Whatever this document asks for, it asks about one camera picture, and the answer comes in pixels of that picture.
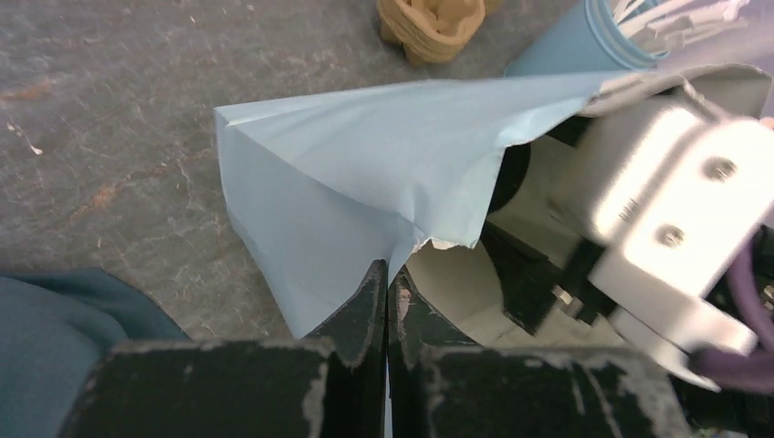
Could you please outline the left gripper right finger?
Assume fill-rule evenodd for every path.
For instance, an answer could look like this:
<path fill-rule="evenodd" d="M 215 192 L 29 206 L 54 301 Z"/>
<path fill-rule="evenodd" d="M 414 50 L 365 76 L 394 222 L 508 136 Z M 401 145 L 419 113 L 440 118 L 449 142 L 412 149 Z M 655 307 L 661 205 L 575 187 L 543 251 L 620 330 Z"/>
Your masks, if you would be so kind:
<path fill-rule="evenodd" d="M 671 382 L 622 348 L 481 346 L 400 270 L 387 293 L 395 437 L 686 437 Z"/>

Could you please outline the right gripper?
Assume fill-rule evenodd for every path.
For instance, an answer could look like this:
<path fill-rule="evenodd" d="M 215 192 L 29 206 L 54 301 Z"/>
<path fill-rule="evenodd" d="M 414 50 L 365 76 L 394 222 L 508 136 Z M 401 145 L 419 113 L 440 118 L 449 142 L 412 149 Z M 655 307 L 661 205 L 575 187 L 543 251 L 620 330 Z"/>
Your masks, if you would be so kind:
<path fill-rule="evenodd" d="M 496 270 L 506 317 L 530 335 L 546 322 L 562 293 L 569 295 L 570 317 L 587 325 L 617 308 L 588 279 L 603 248 L 587 239 L 575 245 L 563 267 L 489 222 L 483 227 L 481 242 Z"/>

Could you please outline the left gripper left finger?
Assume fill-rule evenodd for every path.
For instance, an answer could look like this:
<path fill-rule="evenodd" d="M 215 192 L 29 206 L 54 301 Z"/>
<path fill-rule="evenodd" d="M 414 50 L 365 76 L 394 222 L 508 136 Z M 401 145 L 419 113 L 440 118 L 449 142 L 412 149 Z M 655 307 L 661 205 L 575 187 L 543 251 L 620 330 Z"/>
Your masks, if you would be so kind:
<path fill-rule="evenodd" d="M 381 437 L 387 266 L 299 340 L 125 343 L 89 376 L 64 437 Z"/>

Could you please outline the light blue paper bag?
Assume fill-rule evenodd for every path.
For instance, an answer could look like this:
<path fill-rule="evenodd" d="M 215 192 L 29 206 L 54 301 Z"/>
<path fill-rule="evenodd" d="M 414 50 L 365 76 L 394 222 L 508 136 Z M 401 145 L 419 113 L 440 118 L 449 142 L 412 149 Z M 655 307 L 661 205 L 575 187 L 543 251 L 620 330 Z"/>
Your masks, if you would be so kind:
<path fill-rule="evenodd" d="M 665 72 L 430 79 L 214 110 L 225 208 L 292 335 L 395 276 L 427 242 L 472 246 L 508 147 L 690 81 L 758 116 L 773 78 L 744 64 Z"/>

